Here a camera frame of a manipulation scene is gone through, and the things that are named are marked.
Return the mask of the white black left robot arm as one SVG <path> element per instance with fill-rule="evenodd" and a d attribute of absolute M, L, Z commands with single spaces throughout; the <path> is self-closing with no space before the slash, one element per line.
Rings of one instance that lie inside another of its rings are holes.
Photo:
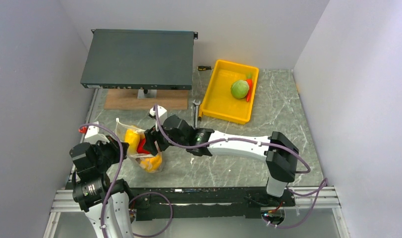
<path fill-rule="evenodd" d="M 99 238 L 131 238 L 129 206 L 133 194 L 123 179 L 111 182 L 107 170 L 119 162 L 119 145 L 111 136 L 79 143 L 70 152 L 76 170 L 72 197 Z"/>

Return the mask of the clear spotted zip top bag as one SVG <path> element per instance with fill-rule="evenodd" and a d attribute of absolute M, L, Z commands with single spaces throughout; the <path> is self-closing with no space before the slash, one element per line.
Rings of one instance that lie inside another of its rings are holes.
<path fill-rule="evenodd" d="M 133 125 L 128 125 L 120 122 L 119 118 L 116 118 L 115 133 L 121 140 L 129 144 L 126 149 L 126 155 L 128 158 L 133 159 L 144 171 L 148 173 L 160 172 L 164 165 L 164 159 L 161 152 L 156 155 L 152 155 L 143 146 L 146 142 L 144 130 L 137 128 Z"/>

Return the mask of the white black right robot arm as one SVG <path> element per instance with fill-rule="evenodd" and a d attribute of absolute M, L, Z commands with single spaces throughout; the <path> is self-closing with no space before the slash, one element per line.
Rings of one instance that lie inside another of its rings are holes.
<path fill-rule="evenodd" d="M 264 191 L 264 200 L 270 206 L 282 201 L 286 186 L 295 180 L 297 173 L 299 150 L 278 131 L 270 136 L 232 135 L 210 128 L 194 128 L 172 115 L 161 125 L 145 130 L 144 136 L 143 148 L 152 155 L 176 146 L 198 157 L 233 155 L 263 162 L 270 173 Z"/>

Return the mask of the yellow bell pepper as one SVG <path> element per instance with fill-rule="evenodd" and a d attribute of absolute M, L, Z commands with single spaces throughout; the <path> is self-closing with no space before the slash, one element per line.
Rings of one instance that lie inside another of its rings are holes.
<path fill-rule="evenodd" d="M 154 157 L 144 157 L 140 159 L 139 166 L 148 173 L 156 173 L 162 169 L 163 158 L 159 153 Z"/>

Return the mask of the orange carrot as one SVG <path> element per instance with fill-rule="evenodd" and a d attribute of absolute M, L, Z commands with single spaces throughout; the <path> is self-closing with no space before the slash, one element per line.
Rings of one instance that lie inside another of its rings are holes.
<path fill-rule="evenodd" d="M 245 96 L 246 98 L 246 102 L 250 102 L 251 100 L 251 95 L 252 95 L 252 88 L 253 88 L 253 81 L 252 81 L 252 73 L 248 73 L 246 76 L 246 80 L 245 80 L 249 86 L 248 92 Z"/>

